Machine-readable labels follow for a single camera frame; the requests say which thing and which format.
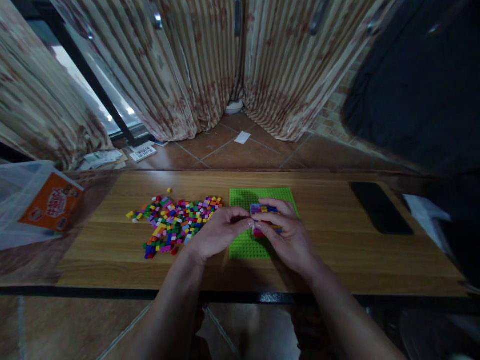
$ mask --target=black phone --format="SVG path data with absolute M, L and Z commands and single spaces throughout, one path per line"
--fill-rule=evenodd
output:
M 413 235 L 414 231 L 397 207 L 374 182 L 351 182 L 350 187 L 370 217 L 373 226 L 382 234 Z

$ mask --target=tiled floor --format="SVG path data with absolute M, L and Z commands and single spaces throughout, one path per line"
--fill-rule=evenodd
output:
M 234 142 L 241 131 L 251 134 L 245 144 Z M 193 140 L 157 147 L 157 152 L 139 163 L 130 159 L 127 167 L 406 170 L 310 133 L 296 143 L 275 140 L 243 113 L 225 117 L 219 126 Z M 149 304 L 0 296 L 0 359 L 121 359 Z M 298 359 L 298 339 L 284 309 L 238 304 L 211 304 L 208 309 L 198 336 L 207 340 L 213 359 L 235 359 L 237 355 Z
M 241 131 L 251 134 L 245 144 L 234 142 Z M 240 113 L 224 117 L 218 126 L 195 139 L 156 147 L 157 154 L 129 169 L 340 169 L 408 171 L 353 147 L 341 145 L 316 134 L 305 133 L 298 142 L 274 139 Z

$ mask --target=hand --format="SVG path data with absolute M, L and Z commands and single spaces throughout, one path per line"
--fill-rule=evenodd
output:
M 262 222 L 256 222 L 255 227 L 270 240 L 278 257 L 285 265 L 307 278 L 322 261 L 315 254 L 307 229 L 297 216 L 294 206 L 290 202 L 272 198 L 263 198 L 259 202 L 276 207 L 280 214 L 263 212 L 252 215 L 254 220 L 262 220 Z M 276 233 L 266 222 L 282 227 L 282 232 Z
M 225 250 L 235 238 L 254 225 L 250 214 L 241 207 L 221 207 L 195 235 L 185 249 L 203 261 Z

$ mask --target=green baseplate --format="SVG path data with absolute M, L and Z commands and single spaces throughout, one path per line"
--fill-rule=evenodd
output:
M 297 215 L 299 214 L 294 195 L 289 187 L 230 189 L 230 206 L 244 208 L 248 212 L 250 212 L 250 205 L 258 204 L 261 198 L 291 202 Z M 230 259 L 270 259 L 271 251 L 273 249 L 268 239 L 254 239 L 252 230 L 248 230 L 238 236 L 230 245 Z

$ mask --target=finger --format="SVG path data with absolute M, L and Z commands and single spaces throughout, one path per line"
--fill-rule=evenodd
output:
M 231 228 L 233 229 L 235 237 L 237 237 L 238 235 L 246 232 L 253 225 L 254 221 L 251 218 L 248 218 L 231 225 Z
M 270 241 L 270 243 L 275 247 L 279 243 L 280 236 L 277 234 L 277 232 L 267 223 L 265 222 L 256 222 L 255 227 L 257 229 L 260 229 L 260 231 L 263 233 L 263 235 L 266 236 L 266 238 Z
M 250 213 L 241 207 L 224 207 L 224 209 L 227 210 L 227 214 L 230 219 L 236 218 L 236 217 L 242 217 L 242 218 L 250 217 Z
M 272 224 L 278 225 L 285 230 L 289 230 L 292 227 L 291 219 L 283 215 L 274 212 L 259 212 L 251 216 L 253 220 L 268 221 Z
M 280 213 L 287 217 L 297 218 L 293 205 L 288 201 L 278 200 L 270 197 L 258 199 L 258 202 L 263 205 L 275 207 Z

